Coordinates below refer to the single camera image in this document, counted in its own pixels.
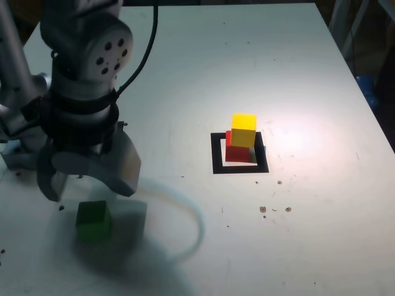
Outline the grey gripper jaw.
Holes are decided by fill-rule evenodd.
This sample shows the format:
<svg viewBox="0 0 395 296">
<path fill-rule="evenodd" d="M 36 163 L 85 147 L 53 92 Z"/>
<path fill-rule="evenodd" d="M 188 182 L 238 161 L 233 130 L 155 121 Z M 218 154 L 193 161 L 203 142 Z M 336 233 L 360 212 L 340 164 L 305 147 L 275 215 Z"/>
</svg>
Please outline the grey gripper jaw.
<svg viewBox="0 0 395 296">
<path fill-rule="evenodd" d="M 55 152 L 51 142 L 45 143 L 40 149 L 36 163 L 36 179 L 41 192 L 48 200 L 60 202 L 68 175 L 53 167 L 51 160 Z"/>
<path fill-rule="evenodd" d="M 128 135 L 116 131 L 105 153 L 62 151 L 52 157 L 52 165 L 68 175 L 90 176 L 118 195 L 129 197 L 137 191 L 141 159 Z"/>
</svg>

